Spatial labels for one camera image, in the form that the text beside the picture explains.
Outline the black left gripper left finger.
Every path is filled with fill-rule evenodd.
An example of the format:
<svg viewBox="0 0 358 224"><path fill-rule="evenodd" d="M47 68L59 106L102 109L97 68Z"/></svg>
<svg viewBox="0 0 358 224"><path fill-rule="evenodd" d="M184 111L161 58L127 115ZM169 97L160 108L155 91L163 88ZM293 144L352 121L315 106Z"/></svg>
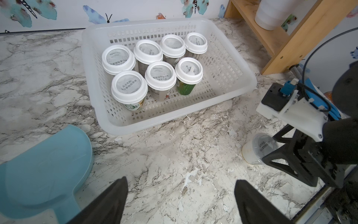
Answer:
<svg viewBox="0 0 358 224"><path fill-rule="evenodd" d="M119 224L121 223L127 196L128 182L124 176L114 181L69 223Z"/></svg>

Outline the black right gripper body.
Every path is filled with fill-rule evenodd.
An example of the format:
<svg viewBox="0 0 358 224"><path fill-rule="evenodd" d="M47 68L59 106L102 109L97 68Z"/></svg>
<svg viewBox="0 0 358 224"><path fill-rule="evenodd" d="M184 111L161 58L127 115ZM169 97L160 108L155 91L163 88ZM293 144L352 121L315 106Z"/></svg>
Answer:
<svg viewBox="0 0 358 224"><path fill-rule="evenodd" d="M358 164L358 119L347 118L323 125L322 141L308 140L300 155L313 177L342 188L346 165Z"/></svg>

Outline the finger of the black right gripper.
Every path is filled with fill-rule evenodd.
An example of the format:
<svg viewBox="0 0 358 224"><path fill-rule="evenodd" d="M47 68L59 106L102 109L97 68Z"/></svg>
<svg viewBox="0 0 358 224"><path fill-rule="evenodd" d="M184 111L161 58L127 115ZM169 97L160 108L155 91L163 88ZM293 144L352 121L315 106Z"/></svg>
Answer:
<svg viewBox="0 0 358 224"><path fill-rule="evenodd" d="M308 171L305 166L305 159L299 154L299 150L304 148L309 137L296 129L291 138L285 138L284 135L293 129L294 127L288 124L273 136L276 142L283 145L264 156L262 161L266 165L285 172L310 187L316 187L318 178Z"/></svg>

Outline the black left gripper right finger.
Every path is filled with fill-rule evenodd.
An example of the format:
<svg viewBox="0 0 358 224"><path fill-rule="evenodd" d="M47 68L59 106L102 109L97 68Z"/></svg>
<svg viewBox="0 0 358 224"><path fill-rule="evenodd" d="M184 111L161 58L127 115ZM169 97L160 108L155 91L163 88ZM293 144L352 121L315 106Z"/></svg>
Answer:
<svg viewBox="0 0 358 224"><path fill-rule="evenodd" d="M291 224L273 204L246 180L237 180L235 199L244 224Z"/></svg>

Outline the yogurt cup without cap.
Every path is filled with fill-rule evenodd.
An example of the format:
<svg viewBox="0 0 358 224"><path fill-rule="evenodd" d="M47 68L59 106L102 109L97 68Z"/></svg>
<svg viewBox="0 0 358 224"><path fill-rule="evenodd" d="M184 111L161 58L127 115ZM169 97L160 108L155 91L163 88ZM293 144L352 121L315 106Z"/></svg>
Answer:
<svg viewBox="0 0 358 224"><path fill-rule="evenodd" d="M278 143L267 133L258 133L242 147L244 160L251 165L265 165L262 158L279 148Z"/></svg>

